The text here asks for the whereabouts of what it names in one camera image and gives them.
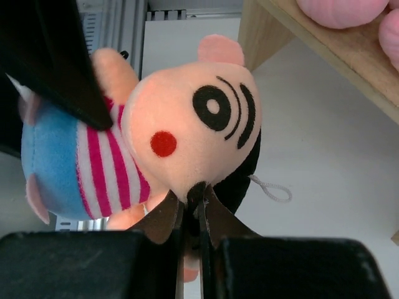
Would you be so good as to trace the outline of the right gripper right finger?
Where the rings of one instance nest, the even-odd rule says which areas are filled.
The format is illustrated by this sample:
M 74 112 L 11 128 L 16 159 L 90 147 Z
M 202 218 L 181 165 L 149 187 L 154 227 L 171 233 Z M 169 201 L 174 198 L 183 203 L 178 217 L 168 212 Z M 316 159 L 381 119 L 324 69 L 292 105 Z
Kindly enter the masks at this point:
M 236 218 L 206 183 L 193 186 L 193 215 L 199 220 L 200 231 L 208 234 L 214 249 L 226 238 L 260 237 Z

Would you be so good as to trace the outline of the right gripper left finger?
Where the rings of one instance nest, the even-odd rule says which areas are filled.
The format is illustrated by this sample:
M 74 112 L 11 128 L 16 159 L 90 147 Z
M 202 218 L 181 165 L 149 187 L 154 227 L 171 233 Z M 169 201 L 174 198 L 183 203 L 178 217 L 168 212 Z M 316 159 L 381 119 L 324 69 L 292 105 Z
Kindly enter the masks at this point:
M 164 244 L 175 229 L 181 228 L 183 215 L 184 204 L 169 190 L 159 205 L 128 230 L 144 233 L 155 244 Z

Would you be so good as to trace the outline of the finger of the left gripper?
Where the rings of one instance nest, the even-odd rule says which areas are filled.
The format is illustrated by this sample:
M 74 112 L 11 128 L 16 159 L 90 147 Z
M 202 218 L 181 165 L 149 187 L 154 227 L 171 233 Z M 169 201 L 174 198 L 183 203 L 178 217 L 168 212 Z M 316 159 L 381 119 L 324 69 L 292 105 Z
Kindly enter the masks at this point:
M 22 122 L 12 79 L 96 130 L 113 124 L 75 1 L 1 1 L 1 151 L 18 158 Z

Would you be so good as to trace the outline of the boy plush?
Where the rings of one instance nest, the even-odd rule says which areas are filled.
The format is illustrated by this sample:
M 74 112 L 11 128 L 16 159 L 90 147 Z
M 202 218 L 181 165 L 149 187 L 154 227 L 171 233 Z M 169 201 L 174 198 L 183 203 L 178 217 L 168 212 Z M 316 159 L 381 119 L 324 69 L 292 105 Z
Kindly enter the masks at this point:
M 195 62 L 140 80 L 112 48 L 92 63 L 113 125 L 90 128 L 26 87 L 21 89 L 21 161 L 26 197 L 50 214 L 107 218 L 125 230 L 173 191 L 196 216 L 195 197 L 212 186 L 236 212 L 260 152 L 261 100 L 241 46 L 202 38 Z

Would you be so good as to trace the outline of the pink striped plush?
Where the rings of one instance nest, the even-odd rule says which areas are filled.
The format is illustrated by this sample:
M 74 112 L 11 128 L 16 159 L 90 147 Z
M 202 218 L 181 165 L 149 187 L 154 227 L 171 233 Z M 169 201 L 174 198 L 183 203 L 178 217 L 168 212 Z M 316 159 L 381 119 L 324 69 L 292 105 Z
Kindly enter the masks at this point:
M 372 22 L 387 0 L 297 0 L 302 12 L 321 26 L 346 29 Z
M 393 67 L 398 70 L 398 8 L 391 10 L 379 26 L 379 42 Z

